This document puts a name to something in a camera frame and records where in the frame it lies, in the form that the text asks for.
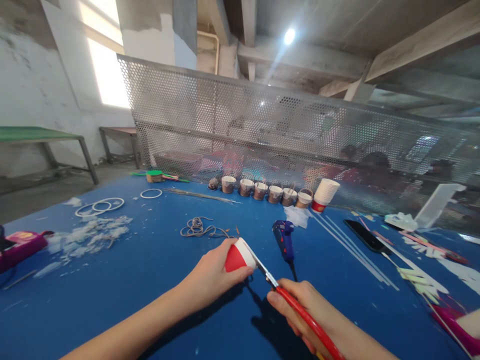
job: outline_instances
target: red scissors handle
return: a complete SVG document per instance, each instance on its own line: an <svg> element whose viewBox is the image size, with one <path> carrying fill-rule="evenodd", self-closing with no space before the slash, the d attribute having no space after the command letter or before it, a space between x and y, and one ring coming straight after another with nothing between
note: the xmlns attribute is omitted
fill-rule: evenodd
<svg viewBox="0 0 480 360"><path fill-rule="evenodd" d="M307 325L313 330L322 344L325 345L332 358L334 360L345 360L344 356L337 349L332 339L327 335L325 330L318 324L318 322L316 322L315 319L307 312L307 310L305 310L304 307L300 305L300 303L295 300L295 298L284 288L278 286L275 290L286 300L288 305L290 305L301 316L301 318L305 320Z"/></svg>

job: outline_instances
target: craft table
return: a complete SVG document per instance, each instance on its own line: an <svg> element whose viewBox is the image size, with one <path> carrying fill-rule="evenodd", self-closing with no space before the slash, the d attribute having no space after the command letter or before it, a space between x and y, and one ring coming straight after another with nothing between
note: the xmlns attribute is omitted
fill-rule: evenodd
<svg viewBox="0 0 480 360"><path fill-rule="evenodd" d="M57 141L78 140L81 151L85 157L86 168L60 163L55 159L54 153L50 148L49 143ZM7 144L32 144L39 143L48 161L48 164L53 170L60 168L70 168L89 172L91 179L95 185L99 183L95 167L92 164L89 150L85 144L85 139L81 135L72 134L69 132L57 131L38 126L0 126L0 143Z"/></svg>
<svg viewBox="0 0 480 360"><path fill-rule="evenodd" d="M163 192L143 199L148 188L176 187L222 196L241 203ZM125 319L178 284L200 257L222 242L207 236L181 237L189 219L205 216L236 235L236 227L260 260L276 278L292 278L272 234L275 220L285 219L280 204L243 198L235 191L223 194L206 184L164 182L149 184L144 178L126 177L80 196L84 204L121 197L125 205L100 218L126 215L133 218L129 232L110 249L85 254L43 278L28 278L9 290L0 289L2 358L58 359L109 327ZM7 234L30 230L71 232L85 225L74 215L76 208L58 204L5 225ZM308 228L296 227L292 238L295 268L300 280L310 281L351 321L377 339L400 359L467 359L460 347L441 329L424 301L402 280L381 254L372 253L343 224L356 217L346 209L328 207L328 215L389 277L399 291L380 283L363 265L314 219ZM364 218L395 248L442 283L468 312L480 308L480 296L435 259L416 253L393 229L383 228L381 218ZM431 235L439 245L458 252L469 266L480 269L480 247L454 241L451 231ZM401 267L402 261L391 258ZM17 266L13 280L56 261L43 250ZM0 283L8 272L0 275ZM265 299L270 286L259 271L248 286L239 285L218 302L179 323L152 347L151 359L311 359L303 342L285 319ZM238 340L243 346L237 346Z"/></svg>
<svg viewBox="0 0 480 360"><path fill-rule="evenodd" d="M109 164L113 164L115 158L129 158L133 155L135 159L135 166L137 169L140 169L140 151L137 143L137 129L135 127L104 127L100 126L100 137L101 142L103 143L103 148L105 149L106 161ZM107 134L113 135L123 135L128 136L131 142L131 154L119 155L110 152L109 143L107 141Z"/></svg>

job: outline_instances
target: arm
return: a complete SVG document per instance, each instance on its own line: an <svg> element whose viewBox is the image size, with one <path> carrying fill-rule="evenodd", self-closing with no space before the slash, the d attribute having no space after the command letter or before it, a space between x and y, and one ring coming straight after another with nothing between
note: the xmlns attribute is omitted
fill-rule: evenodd
<svg viewBox="0 0 480 360"><path fill-rule="evenodd" d="M205 308L252 274L253 269L247 266L225 271L227 253L235 241L226 239L205 254L180 284L63 359L137 359L174 324Z"/></svg>
<svg viewBox="0 0 480 360"><path fill-rule="evenodd" d="M397 359L367 333L355 326L340 311L330 304L307 281L300 283L288 279L278 281L282 288L295 296L298 302L325 330L338 350L347 360L395 360ZM317 351L328 354L324 345L305 321L274 291L267 295L268 302L286 317L295 335L300 336L312 354Z"/></svg>

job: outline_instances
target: hand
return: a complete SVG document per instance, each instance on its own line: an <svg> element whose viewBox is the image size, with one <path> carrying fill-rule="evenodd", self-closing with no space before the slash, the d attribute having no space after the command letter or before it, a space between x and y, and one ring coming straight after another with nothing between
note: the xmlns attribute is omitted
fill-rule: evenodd
<svg viewBox="0 0 480 360"><path fill-rule="evenodd" d="M232 272L225 271L227 253L236 241L236 238L225 239L219 247L207 252L191 273L178 284L177 288L189 296L191 313L207 307L254 272L249 266Z"/></svg>
<svg viewBox="0 0 480 360"><path fill-rule="evenodd" d="M336 340L338 340L342 330L345 330L345 327L351 324L350 321L320 295L308 281L294 282L288 279L280 279L278 283L298 300L300 305L308 311L338 347L339 344ZM302 338L312 354L317 351L325 355L328 354L325 346L312 329L280 294L270 291L267 299L280 314L286 317L295 335Z"/></svg>

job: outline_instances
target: ceiling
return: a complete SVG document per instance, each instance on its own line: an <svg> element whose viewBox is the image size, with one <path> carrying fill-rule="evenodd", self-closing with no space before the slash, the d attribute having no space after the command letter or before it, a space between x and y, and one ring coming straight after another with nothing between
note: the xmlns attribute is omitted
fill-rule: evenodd
<svg viewBox="0 0 480 360"><path fill-rule="evenodd" d="M256 36L281 42L286 29L296 29L295 43L321 49L334 49L352 56L373 59L378 54L412 36L469 0L257 0ZM230 31L245 45L242 1L223 0ZM198 0L198 26L214 31L210 25L209 0ZM474 95L465 89L466 98L456 87L480 81L480 41L477 46L450 52L449 56L417 63L383 77L368 104L397 112L448 121L478 117L480 124L480 82ZM240 72L248 79L249 66L238 56ZM415 70L429 74L433 89L421 91L405 84ZM332 82L320 71L287 65L280 61L255 61L254 81L272 86L318 94ZM456 92L451 100L449 92ZM333 95L343 98L345 91Z"/></svg>

